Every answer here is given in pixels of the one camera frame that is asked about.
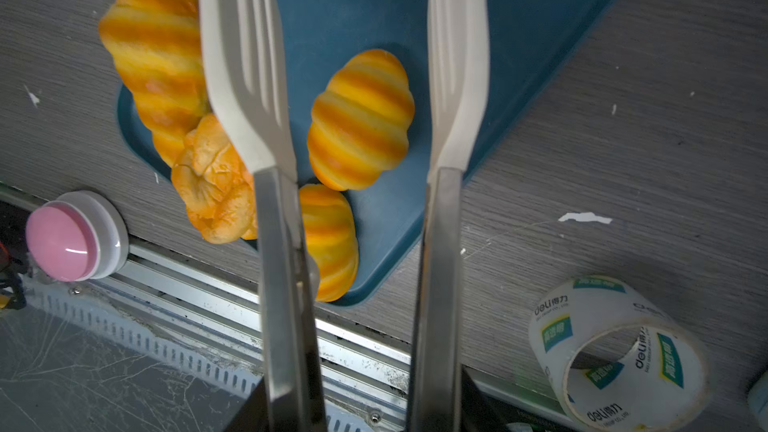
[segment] orange bread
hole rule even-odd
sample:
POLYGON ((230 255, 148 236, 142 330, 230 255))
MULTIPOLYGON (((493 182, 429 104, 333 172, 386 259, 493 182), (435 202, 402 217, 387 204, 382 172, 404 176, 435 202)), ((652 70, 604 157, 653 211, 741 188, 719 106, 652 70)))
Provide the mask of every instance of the orange bread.
POLYGON ((160 157, 173 166, 184 137, 210 111, 197 0, 116 0, 99 35, 160 157))
POLYGON ((385 50, 354 56, 312 105, 310 164, 333 190, 369 187, 408 153, 413 96, 398 59, 385 50))
POLYGON ((346 198, 322 184, 299 190, 306 249, 320 269, 317 300, 332 302, 350 290, 360 255, 346 198))
POLYGON ((214 114, 187 134, 170 180, 205 240, 225 244, 256 238, 254 178, 214 114))

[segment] gray table surface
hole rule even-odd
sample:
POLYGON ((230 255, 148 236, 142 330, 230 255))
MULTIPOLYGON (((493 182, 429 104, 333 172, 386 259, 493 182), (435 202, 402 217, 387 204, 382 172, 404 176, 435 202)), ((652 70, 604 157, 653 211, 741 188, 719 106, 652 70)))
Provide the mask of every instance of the gray table surface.
POLYGON ((244 402, 33 307, 0 312, 3 429, 219 432, 244 402))
MULTIPOLYGON (((0 0, 0 181, 43 198, 92 188, 132 234, 253 276, 252 251, 202 241, 122 143, 96 31, 112 1, 0 0)), ((530 311, 568 277, 610 274, 709 346, 718 389, 690 430, 756 430, 744 399, 768 364, 767 4, 613 5, 466 188, 466 363, 551 393, 530 311), (566 212, 614 221, 557 222, 566 212)), ((340 314, 409 340, 416 270, 412 252, 340 314)))

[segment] deli logo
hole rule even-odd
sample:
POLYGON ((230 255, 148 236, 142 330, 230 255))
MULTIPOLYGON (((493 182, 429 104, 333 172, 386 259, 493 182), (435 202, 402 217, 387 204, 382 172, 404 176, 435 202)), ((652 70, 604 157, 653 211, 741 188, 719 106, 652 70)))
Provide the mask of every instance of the deli logo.
POLYGON ((553 297, 549 300, 546 300, 542 303, 540 303, 536 309, 533 310, 533 315, 539 315, 543 313, 548 308, 557 307, 560 304, 567 304, 568 303, 568 296, 567 295, 561 295, 560 297, 553 297))
POLYGON ((603 408, 592 410, 587 412, 587 417, 593 422, 599 422, 601 420, 607 420, 618 415, 623 409, 619 404, 607 405, 603 408))
POLYGON ((648 329, 640 328, 638 335, 638 355, 634 359, 634 366, 648 372, 650 369, 650 342, 648 341, 648 329))

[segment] tape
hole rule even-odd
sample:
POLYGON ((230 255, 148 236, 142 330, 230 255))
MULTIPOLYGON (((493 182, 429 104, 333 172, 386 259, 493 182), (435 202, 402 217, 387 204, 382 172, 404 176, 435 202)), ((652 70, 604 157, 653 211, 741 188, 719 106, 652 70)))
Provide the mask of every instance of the tape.
POLYGON ((587 275, 553 289, 536 305, 528 338, 563 410, 588 430, 675 430, 712 395, 702 343, 615 278, 587 275), (571 368, 584 347, 627 329, 640 332, 621 359, 571 368))

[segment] toy bread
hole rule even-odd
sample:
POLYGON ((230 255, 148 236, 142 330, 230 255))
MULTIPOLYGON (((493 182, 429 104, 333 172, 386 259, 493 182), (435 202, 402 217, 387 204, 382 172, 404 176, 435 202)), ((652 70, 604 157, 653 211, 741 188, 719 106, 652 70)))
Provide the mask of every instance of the toy bread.
POLYGON ((408 75, 385 50, 354 56, 312 105, 310 164, 333 190, 360 190, 408 153, 415 108, 408 75))
POLYGON ((320 269, 317 300, 335 301, 350 290, 360 260, 350 204, 322 184, 302 187, 299 202, 306 249, 320 269))
POLYGON ((205 240, 225 244, 256 238, 254 178, 214 114, 187 134, 170 180, 205 240))
MULTIPOLYGON (((216 116, 187 134, 170 179, 190 222, 214 244, 256 238, 254 182, 216 116)), ((306 249, 320 270, 317 300, 335 301, 355 281, 359 253, 350 204, 322 184, 299 190, 306 249)))
POLYGON ((99 23, 101 42, 169 166, 210 111, 198 20, 197 0, 116 0, 99 23))

